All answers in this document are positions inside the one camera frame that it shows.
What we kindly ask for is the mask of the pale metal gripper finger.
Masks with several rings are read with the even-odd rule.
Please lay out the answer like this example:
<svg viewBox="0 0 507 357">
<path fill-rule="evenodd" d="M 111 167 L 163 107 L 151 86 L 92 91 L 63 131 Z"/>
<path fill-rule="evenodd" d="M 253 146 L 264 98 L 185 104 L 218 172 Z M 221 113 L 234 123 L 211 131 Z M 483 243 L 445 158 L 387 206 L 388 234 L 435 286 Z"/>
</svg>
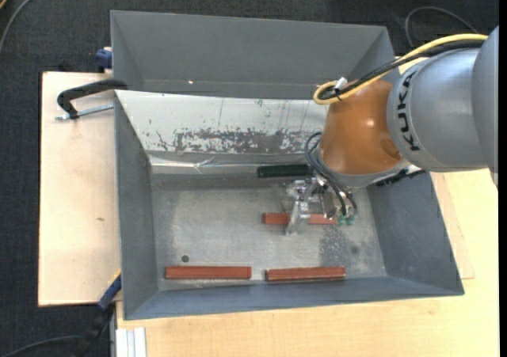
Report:
<svg viewBox="0 0 507 357">
<path fill-rule="evenodd" d="M 304 201 L 308 183 L 305 180 L 295 180 L 284 189 L 281 206 L 284 210 L 291 210 L 297 201 Z"/>
<path fill-rule="evenodd" d="M 288 224 L 285 227 L 286 235 L 302 233 L 311 219 L 310 205 L 307 201 L 296 200 L 292 206 Z"/>
</svg>

